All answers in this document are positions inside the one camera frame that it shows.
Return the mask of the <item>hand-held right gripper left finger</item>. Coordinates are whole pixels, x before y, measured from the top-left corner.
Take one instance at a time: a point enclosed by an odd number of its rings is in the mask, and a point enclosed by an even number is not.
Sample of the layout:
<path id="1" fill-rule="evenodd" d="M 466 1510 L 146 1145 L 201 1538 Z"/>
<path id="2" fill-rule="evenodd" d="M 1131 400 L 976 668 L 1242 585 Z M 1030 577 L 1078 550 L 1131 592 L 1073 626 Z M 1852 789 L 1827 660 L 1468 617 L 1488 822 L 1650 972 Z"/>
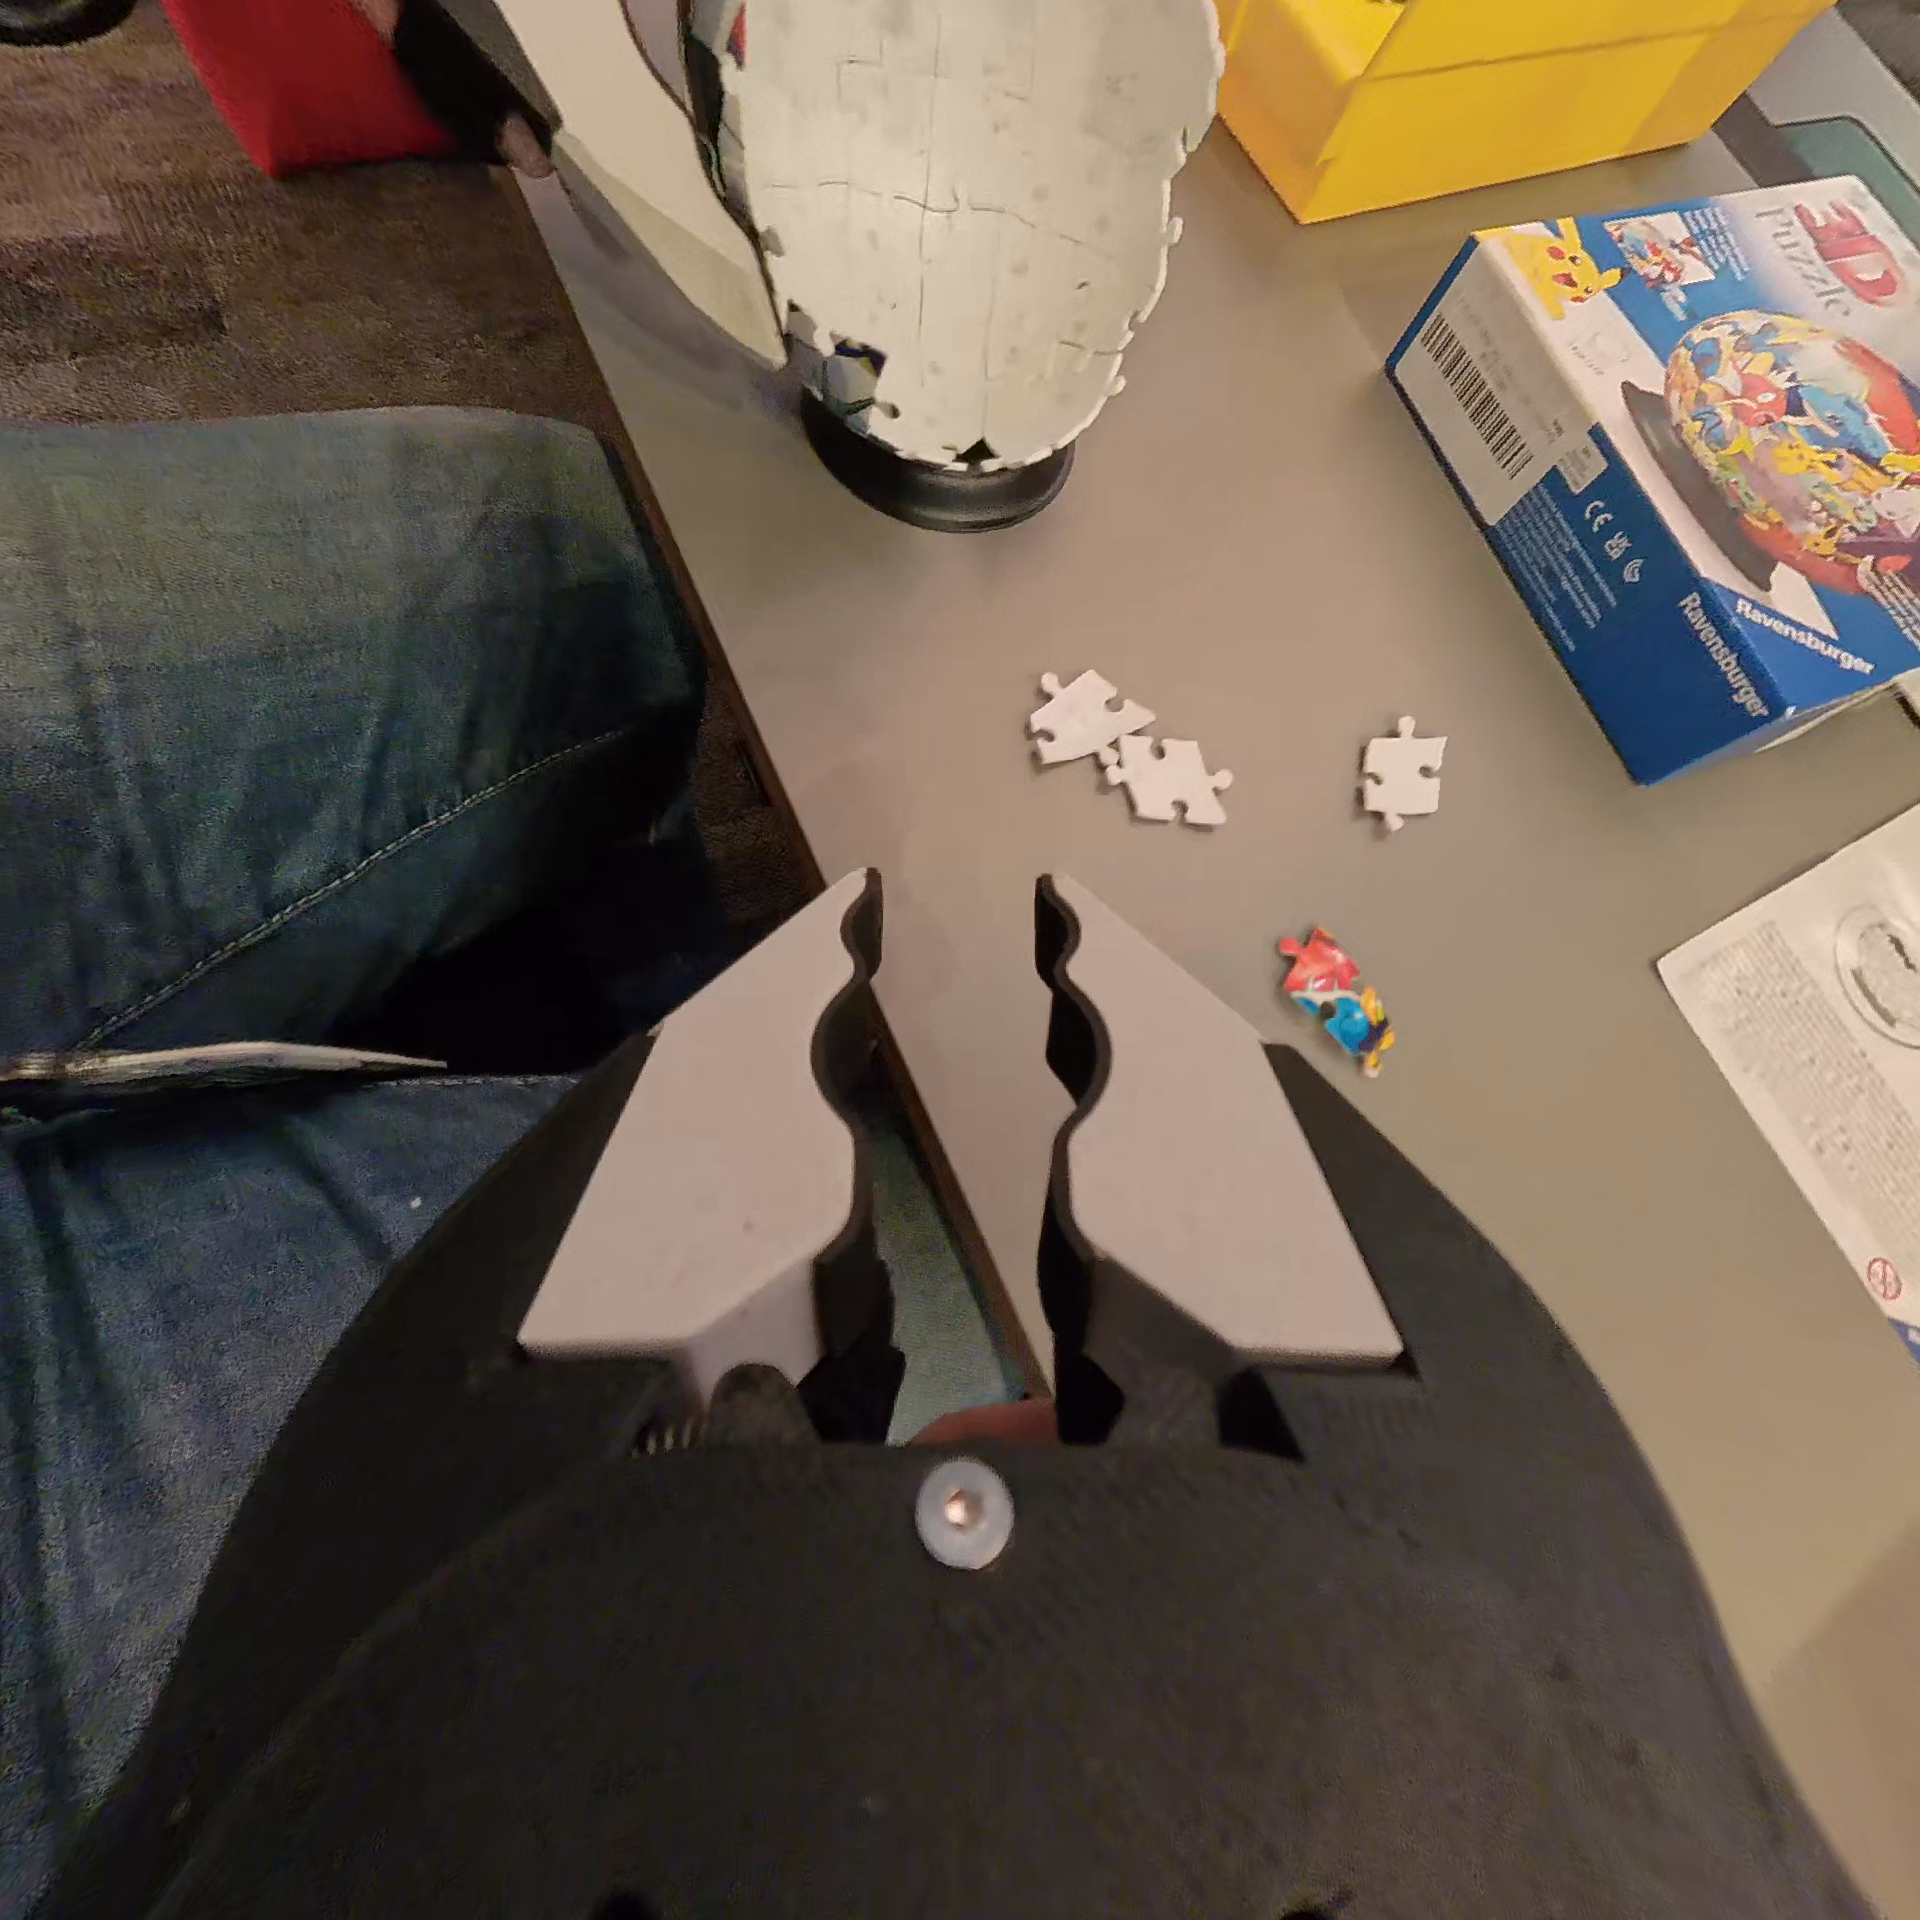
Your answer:
<path id="1" fill-rule="evenodd" d="M 540 1360 L 655 1360 L 713 1402 L 744 1364 L 878 1445 L 906 1378 L 857 1089 L 882 887 L 856 869 L 650 1036 L 520 1322 Z"/>

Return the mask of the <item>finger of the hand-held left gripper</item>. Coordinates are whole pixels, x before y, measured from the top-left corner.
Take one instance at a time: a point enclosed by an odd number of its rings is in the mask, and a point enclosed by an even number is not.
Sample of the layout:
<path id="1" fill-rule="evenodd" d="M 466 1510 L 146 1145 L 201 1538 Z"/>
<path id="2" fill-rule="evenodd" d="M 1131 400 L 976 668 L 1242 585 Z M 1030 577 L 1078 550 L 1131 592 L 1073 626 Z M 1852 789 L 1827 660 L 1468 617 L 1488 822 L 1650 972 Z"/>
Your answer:
<path id="1" fill-rule="evenodd" d="M 740 5 L 503 2 L 568 185 L 758 365 L 787 341 L 753 218 L 729 182 L 723 57 Z"/>

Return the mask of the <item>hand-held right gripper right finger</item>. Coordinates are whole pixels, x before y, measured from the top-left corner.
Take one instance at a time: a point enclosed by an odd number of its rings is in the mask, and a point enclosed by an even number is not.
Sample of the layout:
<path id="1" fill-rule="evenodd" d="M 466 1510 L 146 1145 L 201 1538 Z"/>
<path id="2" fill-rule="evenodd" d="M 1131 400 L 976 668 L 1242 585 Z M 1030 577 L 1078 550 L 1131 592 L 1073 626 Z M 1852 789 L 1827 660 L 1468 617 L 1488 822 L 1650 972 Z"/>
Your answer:
<path id="1" fill-rule="evenodd" d="M 1036 884 L 1050 1149 L 1041 1302 L 1060 1438 L 1280 1445 L 1259 1375 L 1391 1374 L 1407 1338 L 1274 1048 L 1082 879 Z"/>

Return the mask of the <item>colourful puzzle ball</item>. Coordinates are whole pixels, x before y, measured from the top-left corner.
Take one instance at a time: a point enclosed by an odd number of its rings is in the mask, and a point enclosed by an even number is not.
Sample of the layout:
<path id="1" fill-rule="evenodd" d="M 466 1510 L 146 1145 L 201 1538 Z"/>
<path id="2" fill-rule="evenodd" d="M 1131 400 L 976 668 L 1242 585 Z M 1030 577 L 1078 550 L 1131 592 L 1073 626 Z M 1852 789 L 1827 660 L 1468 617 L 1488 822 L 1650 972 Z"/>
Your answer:
<path id="1" fill-rule="evenodd" d="M 708 176 L 803 390 L 882 454 L 1011 470 L 1120 390 L 1216 117 L 1210 2 L 682 5 Z"/>

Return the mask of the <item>squarish white puzzle piece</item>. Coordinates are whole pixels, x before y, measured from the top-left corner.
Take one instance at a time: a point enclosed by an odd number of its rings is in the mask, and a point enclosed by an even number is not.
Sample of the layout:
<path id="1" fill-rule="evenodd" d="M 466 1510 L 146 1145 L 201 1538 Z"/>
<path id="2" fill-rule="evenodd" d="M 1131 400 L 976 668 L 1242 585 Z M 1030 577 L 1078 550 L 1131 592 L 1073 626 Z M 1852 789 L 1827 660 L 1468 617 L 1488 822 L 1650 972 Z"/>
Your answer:
<path id="1" fill-rule="evenodd" d="M 1200 745 L 1177 736 L 1120 736 L 1098 752 L 1107 786 L 1126 792 L 1134 817 L 1215 829 L 1228 822 L 1224 792 L 1235 772 L 1210 768 Z"/>

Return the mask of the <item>black ball stand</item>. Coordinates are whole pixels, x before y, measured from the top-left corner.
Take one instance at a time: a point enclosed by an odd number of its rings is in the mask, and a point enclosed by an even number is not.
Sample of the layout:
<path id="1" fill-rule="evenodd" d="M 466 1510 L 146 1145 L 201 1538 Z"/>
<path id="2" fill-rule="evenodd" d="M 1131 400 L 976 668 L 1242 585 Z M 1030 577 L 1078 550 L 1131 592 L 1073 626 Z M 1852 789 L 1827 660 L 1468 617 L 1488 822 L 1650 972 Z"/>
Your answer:
<path id="1" fill-rule="evenodd" d="M 940 535 L 988 535 L 1041 517 L 1066 492 L 1078 446 L 1036 464 L 919 464 L 856 432 L 814 390 L 800 393 L 808 444 L 828 473 L 888 518 Z"/>

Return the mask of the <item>colourful single puzzle piece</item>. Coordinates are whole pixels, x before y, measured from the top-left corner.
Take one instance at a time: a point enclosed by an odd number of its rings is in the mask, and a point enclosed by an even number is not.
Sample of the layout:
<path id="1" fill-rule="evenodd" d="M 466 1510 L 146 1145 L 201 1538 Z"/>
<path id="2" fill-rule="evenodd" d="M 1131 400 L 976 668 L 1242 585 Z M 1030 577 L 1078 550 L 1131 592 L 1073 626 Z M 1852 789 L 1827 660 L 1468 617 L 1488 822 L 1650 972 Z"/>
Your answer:
<path id="1" fill-rule="evenodd" d="M 1377 1079 L 1396 1030 L 1382 992 L 1367 982 L 1346 946 L 1321 925 L 1278 940 L 1283 994 L 1304 1008 L 1362 1077 Z"/>

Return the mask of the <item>wedge-shaped white puzzle piece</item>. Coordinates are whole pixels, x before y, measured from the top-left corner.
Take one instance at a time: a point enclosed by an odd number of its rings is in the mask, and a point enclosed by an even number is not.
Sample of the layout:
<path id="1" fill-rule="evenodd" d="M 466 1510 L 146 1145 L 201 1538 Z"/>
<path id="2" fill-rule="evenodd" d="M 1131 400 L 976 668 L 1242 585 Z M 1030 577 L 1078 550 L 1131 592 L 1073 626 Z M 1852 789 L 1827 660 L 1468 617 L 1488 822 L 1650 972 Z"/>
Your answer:
<path id="1" fill-rule="evenodd" d="M 1039 688 L 1041 706 L 1026 716 L 1025 730 L 1041 766 L 1116 754 L 1126 736 L 1144 733 L 1159 718 L 1092 668 L 1073 678 L 1043 672 Z"/>

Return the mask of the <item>blue white puzzle box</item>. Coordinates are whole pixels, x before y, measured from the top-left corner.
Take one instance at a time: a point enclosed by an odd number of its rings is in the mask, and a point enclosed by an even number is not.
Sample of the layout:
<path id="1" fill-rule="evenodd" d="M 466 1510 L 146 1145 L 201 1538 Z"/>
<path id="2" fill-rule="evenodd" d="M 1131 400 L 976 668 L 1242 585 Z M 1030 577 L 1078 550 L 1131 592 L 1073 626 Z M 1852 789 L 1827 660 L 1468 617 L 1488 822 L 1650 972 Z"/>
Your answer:
<path id="1" fill-rule="evenodd" d="M 1479 229 L 1386 375 L 1625 772 L 1919 668 L 1919 252 L 1824 176 Z"/>

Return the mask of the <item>red box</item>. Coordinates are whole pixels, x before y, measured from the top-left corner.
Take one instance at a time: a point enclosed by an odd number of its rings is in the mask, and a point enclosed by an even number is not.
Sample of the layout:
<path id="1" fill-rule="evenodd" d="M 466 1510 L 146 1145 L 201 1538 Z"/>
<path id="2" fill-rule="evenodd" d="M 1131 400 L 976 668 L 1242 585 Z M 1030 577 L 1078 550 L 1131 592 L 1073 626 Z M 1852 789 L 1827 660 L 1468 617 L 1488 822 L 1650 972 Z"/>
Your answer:
<path id="1" fill-rule="evenodd" d="M 353 2 L 160 8 L 235 141 L 270 177 L 460 152 Z"/>

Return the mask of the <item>person's blue jeans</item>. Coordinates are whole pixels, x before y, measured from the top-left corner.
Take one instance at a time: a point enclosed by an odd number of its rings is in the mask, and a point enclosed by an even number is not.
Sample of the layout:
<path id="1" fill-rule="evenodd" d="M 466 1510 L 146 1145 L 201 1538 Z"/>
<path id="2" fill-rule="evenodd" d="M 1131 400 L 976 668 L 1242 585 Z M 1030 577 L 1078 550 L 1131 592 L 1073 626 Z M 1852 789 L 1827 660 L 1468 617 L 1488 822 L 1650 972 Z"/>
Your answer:
<path id="1" fill-rule="evenodd" d="M 6 1914 L 144 1733 L 260 1457 L 390 1271 L 724 964 L 704 655 L 602 438 L 448 408 L 6 422 Z"/>

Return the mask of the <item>white instruction leaflet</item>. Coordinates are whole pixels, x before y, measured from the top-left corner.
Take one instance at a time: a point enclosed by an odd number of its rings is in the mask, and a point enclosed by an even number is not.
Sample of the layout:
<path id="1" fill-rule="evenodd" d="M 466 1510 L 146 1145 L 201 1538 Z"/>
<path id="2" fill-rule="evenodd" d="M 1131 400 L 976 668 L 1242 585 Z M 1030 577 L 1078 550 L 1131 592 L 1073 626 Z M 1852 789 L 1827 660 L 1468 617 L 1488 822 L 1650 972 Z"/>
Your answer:
<path id="1" fill-rule="evenodd" d="M 1919 1354 L 1919 808 L 1657 959 L 1676 1009 Z"/>

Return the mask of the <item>yellow plastic tray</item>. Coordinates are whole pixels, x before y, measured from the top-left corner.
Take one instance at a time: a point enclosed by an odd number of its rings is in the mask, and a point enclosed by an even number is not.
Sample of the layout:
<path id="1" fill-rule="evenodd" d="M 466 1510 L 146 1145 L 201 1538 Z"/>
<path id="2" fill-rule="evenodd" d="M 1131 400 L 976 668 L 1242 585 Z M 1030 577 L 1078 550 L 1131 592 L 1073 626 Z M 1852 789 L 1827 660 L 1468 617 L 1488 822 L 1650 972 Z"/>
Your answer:
<path id="1" fill-rule="evenodd" d="M 1707 135 L 1830 2 L 1216 2 L 1216 114 L 1298 224 Z"/>

